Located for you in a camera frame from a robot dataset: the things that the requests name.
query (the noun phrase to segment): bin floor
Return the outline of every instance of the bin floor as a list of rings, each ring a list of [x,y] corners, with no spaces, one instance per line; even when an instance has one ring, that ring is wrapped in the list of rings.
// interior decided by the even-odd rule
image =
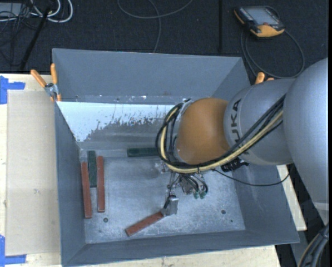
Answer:
[[[126,228],[163,207],[170,173],[160,172],[158,157],[105,157],[104,161],[106,210],[97,212],[97,192],[92,188],[93,217],[85,219],[86,243],[245,229],[234,182],[209,171],[204,174],[209,191],[203,199],[185,195],[178,186],[177,214],[128,237]]]

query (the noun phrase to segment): handheld device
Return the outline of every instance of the handheld device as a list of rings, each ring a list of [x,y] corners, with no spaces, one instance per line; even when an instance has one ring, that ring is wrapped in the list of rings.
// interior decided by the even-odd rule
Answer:
[[[275,12],[267,6],[241,6],[234,9],[236,18],[258,38],[282,34],[284,25]]]

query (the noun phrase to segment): brown wooden stick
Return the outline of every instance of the brown wooden stick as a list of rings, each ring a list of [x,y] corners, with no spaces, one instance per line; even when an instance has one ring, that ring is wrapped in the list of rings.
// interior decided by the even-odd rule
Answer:
[[[154,224],[155,222],[159,221],[160,219],[162,219],[163,217],[165,217],[163,215],[163,213],[161,213],[160,211],[139,221],[138,223],[130,226],[129,228],[127,228],[125,230],[127,236],[131,236],[137,232],[139,232],[140,230]]]
[[[92,199],[90,195],[90,183],[89,183],[89,171],[88,163],[82,162],[82,190],[83,190],[83,204],[84,204],[84,215],[86,219],[92,217]]]
[[[97,202],[98,212],[105,212],[104,158],[97,157]]]

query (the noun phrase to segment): gray bin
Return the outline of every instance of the gray bin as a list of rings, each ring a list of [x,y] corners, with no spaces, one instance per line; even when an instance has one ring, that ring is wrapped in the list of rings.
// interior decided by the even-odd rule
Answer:
[[[299,242],[282,185],[246,186],[215,172],[204,175],[204,199],[179,187],[176,215],[131,237],[124,232],[160,210],[169,181],[158,157],[131,159],[126,150],[153,146],[165,113],[183,99],[230,100],[250,86],[240,57],[55,48],[52,59],[62,94],[55,122],[63,266]],[[80,168],[88,150],[105,160],[106,211],[97,212],[91,188],[91,219],[84,218]],[[279,180],[276,166],[249,165],[232,176]]]

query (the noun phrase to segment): yellow cable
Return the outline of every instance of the yellow cable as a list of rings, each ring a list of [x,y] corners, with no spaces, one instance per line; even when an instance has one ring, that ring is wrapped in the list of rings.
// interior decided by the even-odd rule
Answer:
[[[175,113],[175,111],[178,110],[178,108],[175,108],[169,115],[167,121],[172,117],[172,115]],[[258,132],[255,136],[253,136],[246,144],[238,148],[236,151],[234,151],[231,155],[228,157],[219,160],[217,162],[214,162],[213,164],[209,164],[207,166],[199,167],[198,168],[179,168],[176,166],[173,166],[171,164],[166,163],[169,169],[171,169],[174,172],[178,173],[195,173],[199,171],[205,171],[209,169],[214,169],[218,166],[221,166],[223,164],[226,164],[236,157],[238,157],[240,154],[242,154],[244,151],[246,151],[249,147],[251,147],[254,143],[256,143],[259,139],[261,139],[271,128],[272,126],[281,118],[283,114],[283,111],[280,111],[275,118],[270,121],[260,132]],[[165,154],[165,149],[164,149],[164,142],[165,142],[165,135],[166,135],[166,129],[167,127],[164,127],[161,133],[161,138],[160,138],[160,148],[161,148],[161,155],[163,158],[167,159],[166,154]]]

